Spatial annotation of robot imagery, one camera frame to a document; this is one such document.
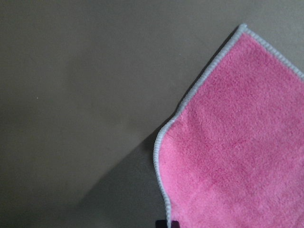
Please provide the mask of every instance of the dark object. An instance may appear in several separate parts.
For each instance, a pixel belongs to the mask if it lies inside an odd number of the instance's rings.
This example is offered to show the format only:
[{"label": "dark object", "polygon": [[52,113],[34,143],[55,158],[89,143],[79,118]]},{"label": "dark object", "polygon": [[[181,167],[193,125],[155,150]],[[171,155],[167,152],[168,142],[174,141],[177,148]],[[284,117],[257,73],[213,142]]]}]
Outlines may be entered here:
[{"label": "dark object", "polygon": [[[155,222],[156,228],[167,228],[167,221],[166,220],[157,220]],[[172,221],[171,228],[180,228],[180,224],[178,221]]]}]

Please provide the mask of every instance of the pink fleece fabric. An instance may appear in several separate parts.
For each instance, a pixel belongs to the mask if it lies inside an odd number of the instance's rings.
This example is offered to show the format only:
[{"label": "pink fleece fabric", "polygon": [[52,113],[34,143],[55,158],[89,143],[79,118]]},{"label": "pink fleece fabric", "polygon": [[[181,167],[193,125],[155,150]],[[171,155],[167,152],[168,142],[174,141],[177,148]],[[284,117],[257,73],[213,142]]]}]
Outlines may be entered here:
[{"label": "pink fleece fabric", "polygon": [[304,228],[304,82],[247,33],[159,150],[181,228]]}]

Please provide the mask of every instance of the gray surface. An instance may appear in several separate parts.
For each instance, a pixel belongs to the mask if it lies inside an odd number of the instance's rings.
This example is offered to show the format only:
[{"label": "gray surface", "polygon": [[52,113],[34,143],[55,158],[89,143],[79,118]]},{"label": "gray surface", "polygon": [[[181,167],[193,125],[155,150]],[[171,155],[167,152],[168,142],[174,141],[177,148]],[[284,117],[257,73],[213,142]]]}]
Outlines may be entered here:
[{"label": "gray surface", "polygon": [[303,11],[300,0],[2,1],[0,227],[154,227],[165,215],[150,134],[242,22],[303,71]]}]

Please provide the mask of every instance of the pink microfiber cloth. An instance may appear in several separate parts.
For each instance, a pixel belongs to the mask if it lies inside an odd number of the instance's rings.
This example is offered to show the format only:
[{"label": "pink microfiber cloth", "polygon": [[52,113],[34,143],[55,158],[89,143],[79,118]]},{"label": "pink microfiber cloth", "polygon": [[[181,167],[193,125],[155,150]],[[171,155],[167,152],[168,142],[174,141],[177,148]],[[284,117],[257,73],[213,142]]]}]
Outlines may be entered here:
[{"label": "pink microfiber cloth", "polygon": [[168,227],[304,228],[304,75],[246,25],[159,132]]}]

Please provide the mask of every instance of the pink towel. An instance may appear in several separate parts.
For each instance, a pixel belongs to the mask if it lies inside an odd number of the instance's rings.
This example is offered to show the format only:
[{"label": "pink towel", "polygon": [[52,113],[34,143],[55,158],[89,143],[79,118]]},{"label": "pink towel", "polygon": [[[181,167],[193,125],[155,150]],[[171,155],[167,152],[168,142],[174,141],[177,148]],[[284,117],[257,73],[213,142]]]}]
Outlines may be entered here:
[{"label": "pink towel", "polygon": [[304,75],[238,27],[161,129],[168,227],[304,228]]}]

